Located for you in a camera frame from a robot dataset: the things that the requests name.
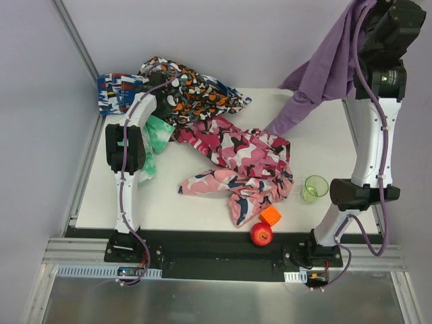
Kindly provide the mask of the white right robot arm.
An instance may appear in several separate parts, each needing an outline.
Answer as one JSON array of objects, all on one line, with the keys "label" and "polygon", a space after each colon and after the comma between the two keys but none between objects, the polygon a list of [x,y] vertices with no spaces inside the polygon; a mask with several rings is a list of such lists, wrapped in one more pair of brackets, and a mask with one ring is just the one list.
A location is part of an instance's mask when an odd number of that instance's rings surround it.
[{"label": "white right robot arm", "polygon": [[402,56],[418,37],[426,15],[414,1],[376,1],[361,11],[352,41],[355,93],[344,103],[356,163],[351,178],[330,183],[330,208],[300,250],[307,267],[325,261],[341,266],[339,241],[351,222],[360,223],[360,214],[371,206],[385,210],[400,197],[391,162],[407,82]]}]

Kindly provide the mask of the magenta pink camouflage cloth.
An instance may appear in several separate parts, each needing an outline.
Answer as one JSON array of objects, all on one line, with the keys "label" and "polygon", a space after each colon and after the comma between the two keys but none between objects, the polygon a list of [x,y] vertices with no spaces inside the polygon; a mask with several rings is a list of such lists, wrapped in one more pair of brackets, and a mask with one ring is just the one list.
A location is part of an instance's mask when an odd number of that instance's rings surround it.
[{"label": "magenta pink camouflage cloth", "polygon": [[219,167],[271,179],[290,162],[290,142],[258,128],[241,130],[222,117],[177,129],[171,139],[189,144]]}]

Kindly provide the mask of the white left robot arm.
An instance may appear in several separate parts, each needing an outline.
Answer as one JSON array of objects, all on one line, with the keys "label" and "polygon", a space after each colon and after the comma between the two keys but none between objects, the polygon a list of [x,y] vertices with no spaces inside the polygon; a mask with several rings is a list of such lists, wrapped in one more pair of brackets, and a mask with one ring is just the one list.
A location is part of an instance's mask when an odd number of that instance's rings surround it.
[{"label": "white left robot arm", "polygon": [[138,235],[140,229],[138,183],[146,162],[146,149],[142,129],[157,109],[156,92],[165,88],[173,78],[158,73],[149,78],[142,92],[134,95],[132,106],[123,119],[105,128],[107,164],[114,174],[117,189],[117,217],[109,248],[130,262],[148,261],[150,252]]}]

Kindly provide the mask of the light pink navy patterned cloth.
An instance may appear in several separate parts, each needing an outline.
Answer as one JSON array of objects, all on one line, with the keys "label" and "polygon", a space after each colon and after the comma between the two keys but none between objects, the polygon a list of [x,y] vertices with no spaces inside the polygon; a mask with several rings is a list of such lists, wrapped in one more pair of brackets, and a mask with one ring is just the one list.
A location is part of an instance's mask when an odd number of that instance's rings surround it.
[{"label": "light pink navy patterned cloth", "polygon": [[230,192],[227,201],[232,223],[242,227],[272,204],[286,199],[294,185],[287,166],[274,178],[254,178],[230,169],[212,169],[184,180],[178,193],[187,196]]}]

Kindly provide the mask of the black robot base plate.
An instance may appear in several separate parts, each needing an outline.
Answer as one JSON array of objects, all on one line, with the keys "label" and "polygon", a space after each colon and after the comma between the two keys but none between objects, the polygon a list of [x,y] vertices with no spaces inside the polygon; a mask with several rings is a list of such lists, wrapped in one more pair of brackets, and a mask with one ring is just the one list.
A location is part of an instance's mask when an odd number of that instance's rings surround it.
[{"label": "black robot base plate", "polygon": [[144,263],[164,279],[281,282],[302,266],[341,268],[337,246],[319,248],[307,233],[276,233],[260,247],[247,232],[140,230],[112,233],[105,248],[107,263]]}]

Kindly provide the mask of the orange black camouflage cloth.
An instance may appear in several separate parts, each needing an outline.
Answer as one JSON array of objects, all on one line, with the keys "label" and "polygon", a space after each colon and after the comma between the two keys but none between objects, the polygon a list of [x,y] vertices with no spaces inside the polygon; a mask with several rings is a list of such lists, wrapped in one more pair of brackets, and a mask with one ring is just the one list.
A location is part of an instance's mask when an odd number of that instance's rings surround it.
[{"label": "orange black camouflage cloth", "polygon": [[172,112],[168,118],[160,118],[172,126],[211,119],[224,113],[235,114],[252,102],[250,97],[218,79],[162,57],[155,56],[144,62],[138,75],[145,77],[156,71],[174,76],[167,84],[167,101]]}]

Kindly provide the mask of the purple cloth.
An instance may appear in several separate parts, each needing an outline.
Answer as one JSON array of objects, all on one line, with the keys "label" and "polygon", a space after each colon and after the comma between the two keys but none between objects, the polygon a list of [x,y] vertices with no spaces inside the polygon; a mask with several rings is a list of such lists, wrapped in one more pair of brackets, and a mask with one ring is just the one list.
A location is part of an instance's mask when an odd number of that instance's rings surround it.
[{"label": "purple cloth", "polygon": [[292,96],[265,128],[282,135],[304,120],[324,101],[346,97],[354,86],[352,40],[361,13],[374,1],[351,1],[312,57],[279,85]]}]

